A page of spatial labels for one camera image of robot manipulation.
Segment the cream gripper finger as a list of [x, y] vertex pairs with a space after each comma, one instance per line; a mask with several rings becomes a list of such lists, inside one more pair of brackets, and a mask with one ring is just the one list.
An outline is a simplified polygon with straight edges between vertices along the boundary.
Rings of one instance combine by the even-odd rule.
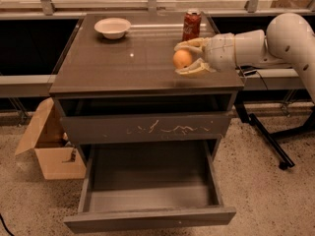
[[179, 42], [175, 45], [174, 50], [187, 49], [195, 53], [203, 53], [211, 39], [209, 37], [197, 37], [186, 41]]
[[212, 68], [204, 59], [199, 58], [191, 65], [185, 68], [176, 69], [175, 72], [181, 76], [190, 76], [194, 74], [201, 74], [205, 72], [212, 73], [215, 69]]

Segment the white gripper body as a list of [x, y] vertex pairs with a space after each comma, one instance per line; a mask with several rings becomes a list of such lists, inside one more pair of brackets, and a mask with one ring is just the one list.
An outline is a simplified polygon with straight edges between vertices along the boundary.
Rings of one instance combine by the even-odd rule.
[[235, 69], [234, 35], [224, 33], [211, 37], [205, 47], [205, 57], [210, 67], [219, 72]]

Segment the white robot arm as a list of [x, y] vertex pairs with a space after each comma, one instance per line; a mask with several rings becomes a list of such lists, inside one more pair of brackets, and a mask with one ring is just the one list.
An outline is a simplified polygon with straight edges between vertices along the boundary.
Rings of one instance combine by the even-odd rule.
[[297, 14], [280, 14], [265, 30], [221, 33], [182, 41], [174, 50], [197, 55], [196, 61], [176, 67], [176, 73], [183, 76], [244, 66], [292, 68], [315, 101], [315, 34], [308, 22]]

